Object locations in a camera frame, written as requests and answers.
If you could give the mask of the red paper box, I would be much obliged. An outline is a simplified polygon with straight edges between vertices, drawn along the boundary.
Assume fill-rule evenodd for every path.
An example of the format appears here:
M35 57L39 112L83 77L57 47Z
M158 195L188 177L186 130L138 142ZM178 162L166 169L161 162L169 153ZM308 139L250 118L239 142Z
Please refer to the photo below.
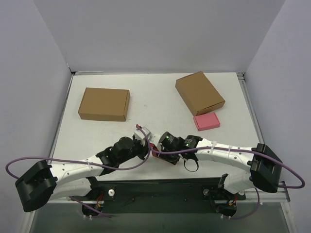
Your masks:
M152 156L158 159L161 159L163 161L166 161L165 158L163 158L162 155L160 155L158 152L159 150L157 149L157 147L155 146L155 144L151 144L151 148L152 148Z

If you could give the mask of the brown cardboard box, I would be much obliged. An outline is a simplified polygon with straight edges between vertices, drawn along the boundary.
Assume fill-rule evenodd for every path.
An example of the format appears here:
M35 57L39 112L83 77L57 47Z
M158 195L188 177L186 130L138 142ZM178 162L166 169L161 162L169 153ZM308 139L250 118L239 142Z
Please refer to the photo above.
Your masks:
M78 114L83 120L125 122L130 91L87 87Z
M193 116L210 113L225 104L224 98L201 71L177 79L175 88Z

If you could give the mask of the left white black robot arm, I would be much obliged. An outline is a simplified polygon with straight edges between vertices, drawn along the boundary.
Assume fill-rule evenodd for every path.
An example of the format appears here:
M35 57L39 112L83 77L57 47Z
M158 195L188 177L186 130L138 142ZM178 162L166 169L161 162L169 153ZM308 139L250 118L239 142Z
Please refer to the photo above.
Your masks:
M148 153L147 140L133 136L122 137L113 146L77 162L51 165L45 160L38 161L15 182L23 210L31 212L41 208L62 185L122 170L122 163L136 156L145 160Z

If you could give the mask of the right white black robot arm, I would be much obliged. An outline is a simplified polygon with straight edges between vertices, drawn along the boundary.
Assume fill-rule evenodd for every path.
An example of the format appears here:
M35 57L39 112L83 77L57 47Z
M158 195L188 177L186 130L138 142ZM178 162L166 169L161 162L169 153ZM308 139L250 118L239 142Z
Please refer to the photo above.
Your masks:
M265 144L256 147L235 147L219 144L199 136L188 135L185 139L165 132L155 143L161 152L180 152L172 157L186 160L213 161L241 169L240 174L225 174L220 187L236 194L249 188L258 188L267 193L276 193L281 175L281 166L272 159L282 162Z

